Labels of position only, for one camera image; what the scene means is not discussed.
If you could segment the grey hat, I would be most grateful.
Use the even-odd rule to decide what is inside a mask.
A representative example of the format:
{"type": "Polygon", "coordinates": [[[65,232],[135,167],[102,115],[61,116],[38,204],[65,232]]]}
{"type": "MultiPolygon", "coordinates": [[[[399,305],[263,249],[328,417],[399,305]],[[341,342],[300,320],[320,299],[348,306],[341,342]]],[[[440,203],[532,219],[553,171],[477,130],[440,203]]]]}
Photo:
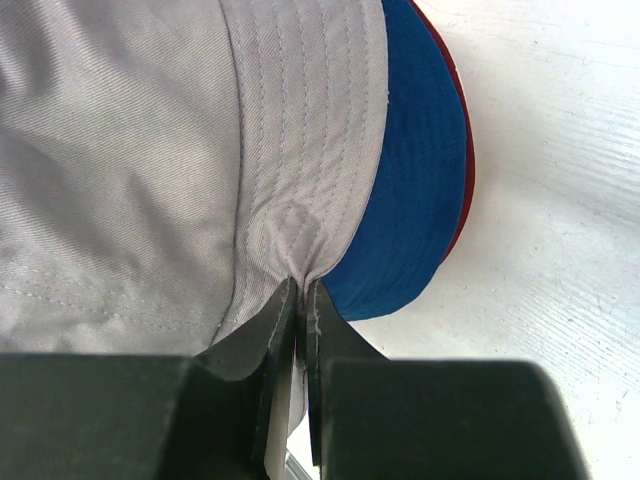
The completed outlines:
{"type": "Polygon", "coordinates": [[[362,220],[378,1],[5,1],[1,348],[194,355],[362,220]]]}

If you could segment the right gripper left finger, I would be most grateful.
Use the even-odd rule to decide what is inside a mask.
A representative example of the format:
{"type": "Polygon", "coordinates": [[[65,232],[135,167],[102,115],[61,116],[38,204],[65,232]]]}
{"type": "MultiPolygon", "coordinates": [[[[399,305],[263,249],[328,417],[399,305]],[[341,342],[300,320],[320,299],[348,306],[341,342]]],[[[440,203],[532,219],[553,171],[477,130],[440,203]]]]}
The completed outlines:
{"type": "Polygon", "coordinates": [[[297,286],[196,356],[7,354],[5,479],[280,479],[297,286]]]}

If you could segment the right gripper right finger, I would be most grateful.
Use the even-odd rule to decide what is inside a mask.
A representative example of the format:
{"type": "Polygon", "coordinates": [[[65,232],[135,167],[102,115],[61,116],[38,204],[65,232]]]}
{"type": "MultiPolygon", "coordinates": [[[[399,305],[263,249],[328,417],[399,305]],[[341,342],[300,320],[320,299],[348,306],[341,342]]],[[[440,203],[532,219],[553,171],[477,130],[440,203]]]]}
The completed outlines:
{"type": "Polygon", "coordinates": [[[584,479],[549,376],[527,361],[391,360],[320,282],[304,318],[314,464],[325,479],[584,479]]]}

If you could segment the blue hat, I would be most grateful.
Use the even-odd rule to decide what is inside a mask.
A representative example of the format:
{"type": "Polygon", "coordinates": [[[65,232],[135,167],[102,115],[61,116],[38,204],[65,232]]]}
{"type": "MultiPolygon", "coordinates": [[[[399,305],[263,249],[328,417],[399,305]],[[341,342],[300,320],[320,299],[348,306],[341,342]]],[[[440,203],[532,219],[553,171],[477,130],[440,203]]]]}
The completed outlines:
{"type": "Polygon", "coordinates": [[[323,277],[339,315],[388,315],[416,299],[453,249],[475,182],[462,85],[442,37],[412,1],[382,4],[388,108],[376,178],[357,232],[323,277]]]}

